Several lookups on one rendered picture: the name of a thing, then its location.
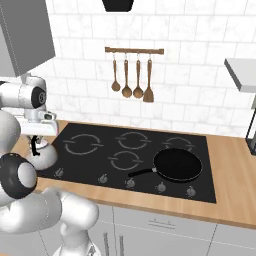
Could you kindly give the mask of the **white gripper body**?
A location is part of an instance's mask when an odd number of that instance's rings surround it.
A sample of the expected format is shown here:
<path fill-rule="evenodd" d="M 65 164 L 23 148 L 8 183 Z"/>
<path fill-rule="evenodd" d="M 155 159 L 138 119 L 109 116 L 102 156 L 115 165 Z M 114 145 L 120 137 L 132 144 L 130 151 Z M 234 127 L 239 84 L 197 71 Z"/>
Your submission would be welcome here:
<path fill-rule="evenodd" d="M 24 118 L 19 118 L 18 121 L 23 135 L 57 136 L 59 133 L 59 126 L 56 121 L 45 120 L 37 123 L 29 122 Z"/>

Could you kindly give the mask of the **grey wall shelf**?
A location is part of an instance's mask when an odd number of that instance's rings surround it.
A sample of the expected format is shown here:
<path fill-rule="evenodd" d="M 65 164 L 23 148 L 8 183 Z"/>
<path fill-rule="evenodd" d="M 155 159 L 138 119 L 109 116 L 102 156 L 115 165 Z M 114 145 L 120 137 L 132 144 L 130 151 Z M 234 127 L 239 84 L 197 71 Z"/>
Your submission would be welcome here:
<path fill-rule="evenodd" d="M 256 59 L 227 58 L 224 65 L 240 92 L 256 93 Z"/>

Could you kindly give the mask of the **grey drawer front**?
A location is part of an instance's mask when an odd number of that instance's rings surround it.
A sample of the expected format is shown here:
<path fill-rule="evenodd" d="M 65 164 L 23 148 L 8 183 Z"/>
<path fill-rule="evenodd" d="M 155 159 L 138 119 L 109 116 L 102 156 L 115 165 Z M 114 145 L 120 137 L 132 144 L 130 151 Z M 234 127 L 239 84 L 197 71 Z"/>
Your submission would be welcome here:
<path fill-rule="evenodd" d="M 175 234 L 201 240 L 210 240 L 213 236 L 216 225 L 210 222 L 193 219 L 161 215 L 156 213 L 131 210 L 114 207 L 114 222 L 127 227 L 136 227 L 156 232 Z M 166 226 L 151 226 L 149 220 L 156 218 L 158 221 L 168 222 L 176 225 L 175 229 Z"/>

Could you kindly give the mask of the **grey wall cupboard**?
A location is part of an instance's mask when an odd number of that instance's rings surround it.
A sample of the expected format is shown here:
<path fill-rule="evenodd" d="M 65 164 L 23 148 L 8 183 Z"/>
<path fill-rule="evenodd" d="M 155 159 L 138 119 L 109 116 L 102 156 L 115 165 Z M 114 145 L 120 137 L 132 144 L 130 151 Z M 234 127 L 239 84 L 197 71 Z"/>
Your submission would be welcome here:
<path fill-rule="evenodd" d="M 0 0 L 0 77 L 17 77 L 55 56 L 45 0 Z"/>

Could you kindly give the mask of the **wooden wall rail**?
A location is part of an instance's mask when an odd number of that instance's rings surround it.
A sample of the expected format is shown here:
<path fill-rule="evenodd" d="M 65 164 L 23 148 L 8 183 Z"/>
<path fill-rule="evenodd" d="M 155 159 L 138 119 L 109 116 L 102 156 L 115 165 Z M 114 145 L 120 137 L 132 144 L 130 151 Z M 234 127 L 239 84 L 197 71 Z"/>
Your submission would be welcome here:
<path fill-rule="evenodd" d="M 107 53 L 135 53 L 164 55 L 164 49 L 137 49 L 137 48 L 113 48 L 105 47 Z"/>

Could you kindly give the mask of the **small wooden spoon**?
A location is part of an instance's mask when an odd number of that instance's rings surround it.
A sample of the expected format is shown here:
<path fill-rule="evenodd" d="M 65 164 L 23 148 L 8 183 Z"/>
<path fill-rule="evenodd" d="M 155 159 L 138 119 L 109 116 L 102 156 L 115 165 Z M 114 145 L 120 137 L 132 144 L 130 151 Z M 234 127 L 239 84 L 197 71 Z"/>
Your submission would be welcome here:
<path fill-rule="evenodd" d="M 116 60 L 113 60 L 113 69 L 114 69 L 114 71 L 117 71 Z M 114 82 L 112 83 L 111 88 L 115 92 L 118 92 L 120 90 L 120 84 L 117 81 L 117 77 L 114 77 Z"/>

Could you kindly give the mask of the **black range hood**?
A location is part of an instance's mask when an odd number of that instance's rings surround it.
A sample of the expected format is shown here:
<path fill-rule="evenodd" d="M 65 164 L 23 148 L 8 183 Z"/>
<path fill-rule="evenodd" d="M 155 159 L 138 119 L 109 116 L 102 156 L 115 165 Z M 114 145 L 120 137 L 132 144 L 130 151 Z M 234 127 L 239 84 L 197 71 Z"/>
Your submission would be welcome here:
<path fill-rule="evenodd" d="M 107 12 L 129 12 L 134 0 L 102 0 Z"/>

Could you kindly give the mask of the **black frying pan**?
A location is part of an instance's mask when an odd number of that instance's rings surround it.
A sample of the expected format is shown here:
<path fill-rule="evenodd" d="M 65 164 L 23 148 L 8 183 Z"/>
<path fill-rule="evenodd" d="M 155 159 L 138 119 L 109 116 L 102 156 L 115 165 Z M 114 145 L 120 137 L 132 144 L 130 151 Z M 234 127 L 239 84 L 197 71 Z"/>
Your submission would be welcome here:
<path fill-rule="evenodd" d="M 195 180 L 202 173 L 202 162 L 192 152 L 180 148 L 160 150 L 153 159 L 153 167 L 129 173 L 135 177 L 146 173 L 157 173 L 160 177 L 176 182 L 186 183 Z"/>

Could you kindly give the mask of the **dark shelf bracket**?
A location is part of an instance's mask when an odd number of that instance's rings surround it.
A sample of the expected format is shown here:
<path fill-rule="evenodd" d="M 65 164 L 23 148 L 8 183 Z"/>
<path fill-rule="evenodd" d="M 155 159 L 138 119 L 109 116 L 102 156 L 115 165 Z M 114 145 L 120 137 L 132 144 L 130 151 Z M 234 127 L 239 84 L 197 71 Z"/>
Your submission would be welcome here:
<path fill-rule="evenodd" d="M 254 109 L 245 140 L 250 153 L 256 156 L 256 108 Z"/>

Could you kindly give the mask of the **narrow grey cupboard door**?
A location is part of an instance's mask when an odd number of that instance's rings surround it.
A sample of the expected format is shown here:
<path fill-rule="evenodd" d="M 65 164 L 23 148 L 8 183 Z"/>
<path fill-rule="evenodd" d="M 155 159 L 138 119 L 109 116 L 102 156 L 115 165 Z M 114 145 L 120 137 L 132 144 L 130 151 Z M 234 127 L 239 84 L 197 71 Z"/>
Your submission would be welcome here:
<path fill-rule="evenodd" d="M 96 244 L 101 252 L 105 255 L 103 233 L 108 233 L 109 256 L 116 256 L 115 234 L 113 224 L 113 208 L 111 206 L 99 204 L 99 219 L 97 223 L 89 230 L 92 241 Z"/>

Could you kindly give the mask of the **grey cupboard front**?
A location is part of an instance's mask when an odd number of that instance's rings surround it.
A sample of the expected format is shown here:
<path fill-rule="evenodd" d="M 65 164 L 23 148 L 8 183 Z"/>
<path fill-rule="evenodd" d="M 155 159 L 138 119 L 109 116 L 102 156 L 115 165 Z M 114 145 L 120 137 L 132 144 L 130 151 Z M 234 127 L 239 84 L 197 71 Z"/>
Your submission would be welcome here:
<path fill-rule="evenodd" d="M 256 230 L 217 224 L 207 256 L 256 256 Z"/>

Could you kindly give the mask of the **black hob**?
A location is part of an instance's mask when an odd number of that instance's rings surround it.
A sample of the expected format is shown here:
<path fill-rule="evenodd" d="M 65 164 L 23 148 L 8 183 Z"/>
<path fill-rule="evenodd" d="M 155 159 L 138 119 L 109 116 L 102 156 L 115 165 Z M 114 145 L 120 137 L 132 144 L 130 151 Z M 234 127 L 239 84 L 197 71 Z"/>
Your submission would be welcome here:
<path fill-rule="evenodd" d="M 53 146 L 58 160 L 38 173 L 43 178 L 208 203 L 216 201 L 204 136 L 70 123 Z M 194 153 L 202 162 L 202 173 L 186 183 L 166 180 L 157 173 L 128 176 L 152 168 L 154 156 L 169 148 Z"/>

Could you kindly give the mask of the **wooden spatula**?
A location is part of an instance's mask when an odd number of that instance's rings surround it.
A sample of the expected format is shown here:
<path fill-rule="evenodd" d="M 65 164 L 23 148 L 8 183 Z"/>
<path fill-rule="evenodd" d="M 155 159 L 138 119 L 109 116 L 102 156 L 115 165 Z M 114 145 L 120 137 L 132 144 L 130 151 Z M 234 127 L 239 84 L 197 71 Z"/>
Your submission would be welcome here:
<path fill-rule="evenodd" d="M 149 59 L 147 62 L 147 74 L 148 74 L 148 82 L 147 82 L 147 88 L 144 92 L 143 101 L 147 103 L 153 103 L 154 102 L 154 94 L 151 89 L 151 71 L 152 71 L 152 60 Z"/>

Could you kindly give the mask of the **wooden round spoon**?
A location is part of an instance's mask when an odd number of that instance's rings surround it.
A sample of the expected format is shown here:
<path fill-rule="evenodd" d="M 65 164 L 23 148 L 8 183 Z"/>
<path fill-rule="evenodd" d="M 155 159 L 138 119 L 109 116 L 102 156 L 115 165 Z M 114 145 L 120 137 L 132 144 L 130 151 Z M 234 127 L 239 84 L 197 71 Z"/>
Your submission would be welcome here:
<path fill-rule="evenodd" d="M 137 85 L 133 90 L 133 96 L 137 99 L 143 97 L 143 90 L 140 88 L 140 60 L 136 61 L 136 75 L 137 75 Z"/>

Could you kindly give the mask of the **wooden ladle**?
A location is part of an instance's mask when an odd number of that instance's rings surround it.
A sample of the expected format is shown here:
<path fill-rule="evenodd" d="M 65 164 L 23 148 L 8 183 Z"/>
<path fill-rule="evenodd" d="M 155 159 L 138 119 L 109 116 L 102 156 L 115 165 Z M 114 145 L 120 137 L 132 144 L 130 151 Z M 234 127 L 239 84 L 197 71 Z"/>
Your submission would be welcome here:
<path fill-rule="evenodd" d="M 125 73 L 125 86 L 122 89 L 122 95 L 125 98 L 130 98 L 132 95 L 132 90 L 128 85 L 128 60 L 127 59 L 124 60 L 124 73 Z"/>

